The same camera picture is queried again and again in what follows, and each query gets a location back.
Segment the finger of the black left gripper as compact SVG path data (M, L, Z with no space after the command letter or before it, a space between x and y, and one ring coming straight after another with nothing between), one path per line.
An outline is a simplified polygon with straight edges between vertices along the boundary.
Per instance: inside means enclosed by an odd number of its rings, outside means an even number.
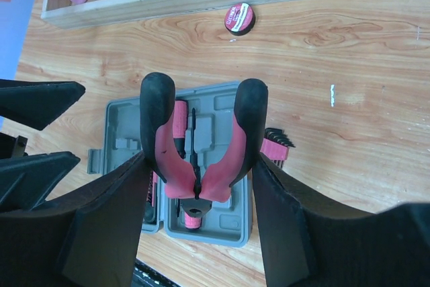
M80 160L68 151L2 159L1 211L37 207Z
M1 116L43 130L85 93L74 81L1 80Z

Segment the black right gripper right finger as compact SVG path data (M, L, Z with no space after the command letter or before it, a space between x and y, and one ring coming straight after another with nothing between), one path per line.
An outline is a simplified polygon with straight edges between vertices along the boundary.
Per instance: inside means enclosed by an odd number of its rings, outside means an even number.
M268 286L428 286L429 205L372 214L261 156L253 191Z

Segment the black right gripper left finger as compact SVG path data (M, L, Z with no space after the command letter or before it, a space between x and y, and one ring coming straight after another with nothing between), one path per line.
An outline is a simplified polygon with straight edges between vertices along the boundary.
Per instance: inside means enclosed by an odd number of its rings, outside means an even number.
M1 285L130 286L150 174L137 153L31 210L1 211Z

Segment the pink black utility knife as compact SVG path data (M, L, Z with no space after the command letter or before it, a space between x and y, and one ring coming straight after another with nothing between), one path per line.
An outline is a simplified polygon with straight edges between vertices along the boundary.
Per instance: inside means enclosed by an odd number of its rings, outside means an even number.
M155 172L152 172L150 177L150 183L148 187L148 194L146 197L146 206L144 211L144 223L145 224L156 224L157 222L157 184L158 176Z

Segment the pink black screwdriver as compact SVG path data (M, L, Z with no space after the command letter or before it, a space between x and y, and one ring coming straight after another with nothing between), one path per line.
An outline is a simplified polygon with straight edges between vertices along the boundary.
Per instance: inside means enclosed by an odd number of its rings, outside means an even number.
M173 115L173 140L179 156L185 158L185 132L187 130L188 107L187 102L177 100Z
M193 172L196 177L193 193L194 197L187 199L183 203L183 209L185 212L185 227L189 230L197 230L201 227L202 219L198 217L201 214L201 210L196 206L196 201L199 199L201 192L201 173L200 166L198 165L198 154L195 150L195 133L196 133L196 109L191 110L191 155L189 162L193 167Z

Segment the pink black pliers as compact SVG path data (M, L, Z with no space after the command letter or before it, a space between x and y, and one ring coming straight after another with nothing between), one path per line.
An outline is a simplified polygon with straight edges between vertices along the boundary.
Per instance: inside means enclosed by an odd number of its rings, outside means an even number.
M170 199L183 203L194 197L196 177L189 157L182 159L173 140L175 83L164 73L150 73L140 87L140 143L150 168L165 184ZM205 216L214 202L226 202L232 187L256 164L263 143L268 88L259 79L239 83L228 126L211 129L198 121L196 109L195 150L201 173L201 192L196 206Z

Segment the grey plastic tool case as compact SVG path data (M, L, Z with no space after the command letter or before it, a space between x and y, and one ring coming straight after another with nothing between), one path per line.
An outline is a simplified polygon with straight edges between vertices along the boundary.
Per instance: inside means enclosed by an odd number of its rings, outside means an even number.
M176 101L187 102L188 121L185 132L185 158L189 157L189 136L192 108L197 108L198 121L211 129L230 124L238 82L221 83L176 92ZM105 175L141 150L139 131L139 98L118 99L107 104L103 147L88 153L87 172ZM189 230L185 227L185 212L178 199L165 194L165 184L158 179L157 222L145 224L142 231L153 234L160 229L173 238L203 243L244 246L252 231L253 203L252 182L247 177L237 182L230 198L223 203L214 202L203 217L201 227Z

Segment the red black tape roll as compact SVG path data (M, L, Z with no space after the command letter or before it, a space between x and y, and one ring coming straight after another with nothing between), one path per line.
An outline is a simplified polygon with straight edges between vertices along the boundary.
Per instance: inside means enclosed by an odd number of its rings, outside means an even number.
M256 15L248 3L233 5L224 17L224 27L235 36L249 33L256 22Z

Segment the pink hex key set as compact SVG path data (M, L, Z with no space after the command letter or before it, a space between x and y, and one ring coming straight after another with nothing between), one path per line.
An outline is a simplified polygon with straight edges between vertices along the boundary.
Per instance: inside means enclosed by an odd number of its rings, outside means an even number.
M284 130L269 127L265 129L260 151L282 169L288 158L289 150L295 147Z

